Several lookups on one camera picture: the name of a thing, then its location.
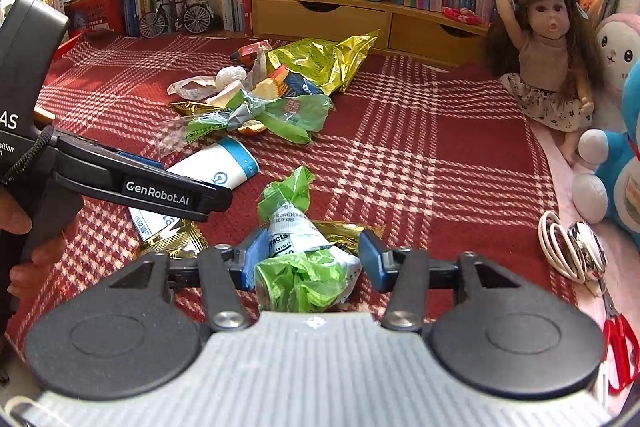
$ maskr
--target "beige top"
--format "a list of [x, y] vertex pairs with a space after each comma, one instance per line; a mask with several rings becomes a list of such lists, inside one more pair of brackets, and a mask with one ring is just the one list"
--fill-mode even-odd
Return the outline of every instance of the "beige top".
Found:
[[568, 54], [566, 40], [547, 39], [530, 33], [520, 49], [520, 77], [529, 86], [557, 91], [566, 79]]

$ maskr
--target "drawer handle cutout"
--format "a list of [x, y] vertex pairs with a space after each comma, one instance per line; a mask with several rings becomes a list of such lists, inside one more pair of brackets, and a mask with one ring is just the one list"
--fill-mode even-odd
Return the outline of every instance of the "drawer handle cutout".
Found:
[[340, 7], [339, 4], [330, 4], [327, 2], [311, 2], [311, 1], [298, 1], [298, 2], [302, 4], [303, 8], [306, 8], [307, 10], [310, 10], [312, 12], [318, 12], [318, 13], [332, 12], [335, 9]]
[[464, 30], [460, 30], [458, 28], [452, 28], [451, 26], [445, 26], [444, 24], [438, 24], [440, 28], [446, 31], [452, 37], [458, 37], [460, 39], [466, 39], [469, 37], [477, 37], [475, 33], [467, 32]]

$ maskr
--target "stuffed animal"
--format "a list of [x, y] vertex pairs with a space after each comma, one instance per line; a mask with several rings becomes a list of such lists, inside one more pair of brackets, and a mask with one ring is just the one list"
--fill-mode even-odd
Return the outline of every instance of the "stuffed animal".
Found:
[[597, 223], [610, 217], [640, 247], [640, 62], [622, 89], [622, 118], [628, 132], [590, 129], [580, 138], [578, 153], [598, 168], [595, 174], [574, 178], [573, 200], [585, 221]]
[[640, 0], [620, 0], [618, 12], [604, 19], [596, 31], [605, 87], [594, 93], [593, 126], [623, 132], [622, 87], [640, 57]]

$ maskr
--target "red scissors handle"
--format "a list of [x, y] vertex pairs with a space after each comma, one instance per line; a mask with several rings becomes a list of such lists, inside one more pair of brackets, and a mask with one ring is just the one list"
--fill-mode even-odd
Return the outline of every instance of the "red scissors handle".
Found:
[[[638, 376], [638, 362], [640, 358], [640, 345], [634, 330], [626, 320], [625, 315], [616, 315], [604, 322], [603, 329], [605, 344], [607, 348], [611, 346], [613, 357], [616, 362], [616, 372], [618, 374], [618, 386], [614, 387], [609, 382], [609, 392], [620, 394]], [[631, 356], [626, 347], [626, 340], [629, 339], [632, 345]]]

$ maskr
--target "pink cloth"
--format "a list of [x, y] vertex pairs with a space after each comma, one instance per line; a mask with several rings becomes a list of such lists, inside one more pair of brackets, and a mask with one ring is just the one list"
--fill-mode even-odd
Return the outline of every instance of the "pink cloth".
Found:
[[[572, 170], [562, 158], [548, 128], [535, 122], [530, 123], [534, 135], [542, 145], [549, 163], [558, 197], [559, 217], [562, 225], [569, 227], [578, 221], [580, 215], [572, 203], [572, 180], [574, 174], [590, 172], [582, 166]], [[607, 255], [608, 265], [605, 274], [607, 288], [619, 312], [625, 315], [631, 327], [640, 335], [640, 255], [631, 237], [609, 220], [593, 225]], [[602, 327], [606, 318], [602, 298], [594, 297], [583, 285], [575, 284], [578, 307]], [[608, 359], [613, 371], [613, 355]], [[624, 405], [628, 389], [619, 396], [610, 396], [609, 408], [618, 414]]]

